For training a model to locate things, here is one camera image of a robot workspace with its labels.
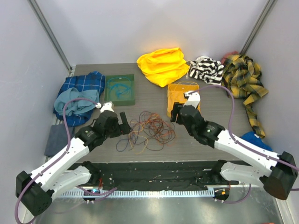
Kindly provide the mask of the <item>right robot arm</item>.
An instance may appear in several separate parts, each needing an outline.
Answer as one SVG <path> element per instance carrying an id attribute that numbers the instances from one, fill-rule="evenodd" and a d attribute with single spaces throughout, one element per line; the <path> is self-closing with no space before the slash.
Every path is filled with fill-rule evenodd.
<path id="1" fill-rule="evenodd" d="M 216 184 L 238 181 L 253 184 L 271 196 L 286 200 L 298 177 L 294 157 L 284 151 L 277 154 L 245 141 L 228 129 L 210 121 L 205 121 L 192 105 L 175 102 L 171 111 L 171 122 L 183 125 L 190 136 L 202 145 L 227 152 L 246 165 L 221 161 L 211 172 Z"/>

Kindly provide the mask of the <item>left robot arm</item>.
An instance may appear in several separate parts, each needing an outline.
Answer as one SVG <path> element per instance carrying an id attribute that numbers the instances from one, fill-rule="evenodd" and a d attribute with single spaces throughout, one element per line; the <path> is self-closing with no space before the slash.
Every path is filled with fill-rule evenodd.
<path id="1" fill-rule="evenodd" d="M 131 127 L 126 114 L 105 110 L 100 113 L 93 126 L 81 128 L 74 138 L 45 164 L 31 173 L 20 172 L 16 177 L 15 194 L 33 216 L 45 212 L 58 196 L 64 192 L 86 184 L 95 186 L 100 178 L 100 170 L 89 161 L 83 162 L 75 170 L 67 172 L 75 162 L 103 144 L 107 138 L 129 134 Z"/>

